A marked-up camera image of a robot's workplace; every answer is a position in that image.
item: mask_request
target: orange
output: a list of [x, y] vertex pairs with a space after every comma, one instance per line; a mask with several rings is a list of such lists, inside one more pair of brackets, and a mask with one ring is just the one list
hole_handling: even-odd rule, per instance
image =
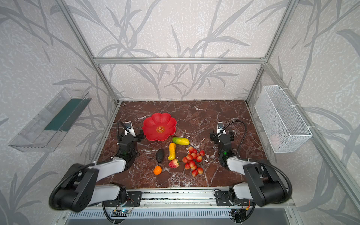
[[159, 174], [161, 174], [161, 172], [162, 172], [162, 168], [161, 168], [161, 167], [159, 167], [159, 166], [155, 167], [155, 169], [154, 169], [154, 174], [155, 174], [155, 175], [159, 175]]

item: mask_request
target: white wire basket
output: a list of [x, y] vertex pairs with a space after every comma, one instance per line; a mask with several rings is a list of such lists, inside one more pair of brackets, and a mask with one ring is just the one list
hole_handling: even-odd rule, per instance
[[255, 109], [275, 153], [294, 152], [312, 133], [279, 85], [263, 86]]

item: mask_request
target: wall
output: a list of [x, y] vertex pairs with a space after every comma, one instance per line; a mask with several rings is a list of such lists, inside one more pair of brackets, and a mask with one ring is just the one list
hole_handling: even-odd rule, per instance
[[[360, 1], [308, 1], [296, 7], [270, 63], [287, 84], [353, 178], [359, 178]], [[291, 177], [293, 198], [305, 224], [360, 224], [360, 215], [313, 145], [274, 154], [250, 109], [268, 158]]]
[[[115, 104], [53, 1], [0, 1], [0, 224], [50, 224], [54, 186], [94, 155]], [[7, 144], [63, 88], [89, 90], [88, 107], [53, 153]]]
[[[66, 0], [96, 57], [263, 57], [287, 0]], [[102, 65], [120, 99], [246, 99], [259, 65]]]

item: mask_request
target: marble tabletop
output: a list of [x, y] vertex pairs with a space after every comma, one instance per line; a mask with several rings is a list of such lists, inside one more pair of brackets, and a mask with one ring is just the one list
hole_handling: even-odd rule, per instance
[[[204, 173], [193, 177], [192, 170], [185, 170], [182, 158], [187, 155], [187, 147], [176, 145], [178, 168], [168, 166], [168, 146], [173, 136], [165, 141], [142, 140], [138, 143], [139, 156], [127, 171], [104, 178], [98, 184], [117, 183], [126, 188], [169, 188], [169, 187], [204, 187], [229, 186], [245, 181], [241, 174], [226, 170], [218, 161], [217, 146], [209, 139], [209, 133], [216, 128], [217, 122], [224, 124], [239, 119], [247, 123], [248, 133], [240, 150], [242, 158], [266, 159], [259, 137], [251, 120], [248, 108], [243, 100], [213, 100], [213, 101], [154, 101], [154, 102], [122, 102], [116, 115], [109, 136], [100, 154], [99, 162], [107, 161], [117, 152], [116, 123], [131, 121], [135, 130], [143, 126], [143, 121], [154, 113], [169, 113], [176, 119], [176, 132], [173, 136], [189, 139], [190, 146], [205, 151], [203, 163]], [[244, 134], [240, 123], [230, 125], [235, 131], [233, 141], [234, 152]], [[157, 163], [155, 154], [158, 149], [165, 150], [162, 163]], [[156, 176], [153, 169], [162, 168], [162, 173]]]

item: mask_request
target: red flower-shaped plate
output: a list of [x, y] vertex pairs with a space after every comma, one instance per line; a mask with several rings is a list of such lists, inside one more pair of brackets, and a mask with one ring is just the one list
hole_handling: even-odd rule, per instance
[[146, 118], [143, 123], [143, 131], [149, 141], [165, 141], [176, 131], [176, 120], [169, 113], [154, 113]]

